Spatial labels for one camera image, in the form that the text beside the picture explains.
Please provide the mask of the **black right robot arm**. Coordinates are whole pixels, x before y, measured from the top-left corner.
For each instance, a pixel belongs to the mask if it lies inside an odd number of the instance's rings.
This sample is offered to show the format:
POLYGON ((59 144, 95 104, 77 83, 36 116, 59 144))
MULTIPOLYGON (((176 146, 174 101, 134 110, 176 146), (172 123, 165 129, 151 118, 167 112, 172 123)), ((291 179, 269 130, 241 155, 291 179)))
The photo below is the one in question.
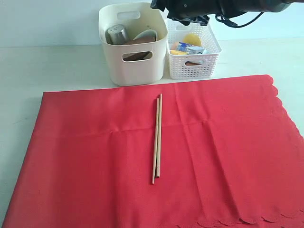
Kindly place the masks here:
POLYGON ((293 3, 303 3, 302 0, 153 0, 152 9, 168 10, 167 18, 178 21, 184 26, 196 23, 207 26, 209 15, 214 15, 216 21, 230 28, 243 28, 255 22, 265 12, 277 13, 285 10, 293 3), (237 25, 231 18, 248 12, 259 14, 244 25, 237 25))

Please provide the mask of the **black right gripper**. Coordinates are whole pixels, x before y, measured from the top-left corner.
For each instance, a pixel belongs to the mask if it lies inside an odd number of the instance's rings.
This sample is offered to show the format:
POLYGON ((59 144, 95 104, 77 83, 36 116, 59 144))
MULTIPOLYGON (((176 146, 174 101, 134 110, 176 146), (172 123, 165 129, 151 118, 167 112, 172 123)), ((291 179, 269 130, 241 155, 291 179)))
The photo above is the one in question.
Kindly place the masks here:
POLYGON ((206 26, 209 15, 221 12, 217 0, 152 0, 152 9, 168 11, 167 18, 178 21, 184 26, 196 23, 206 26))

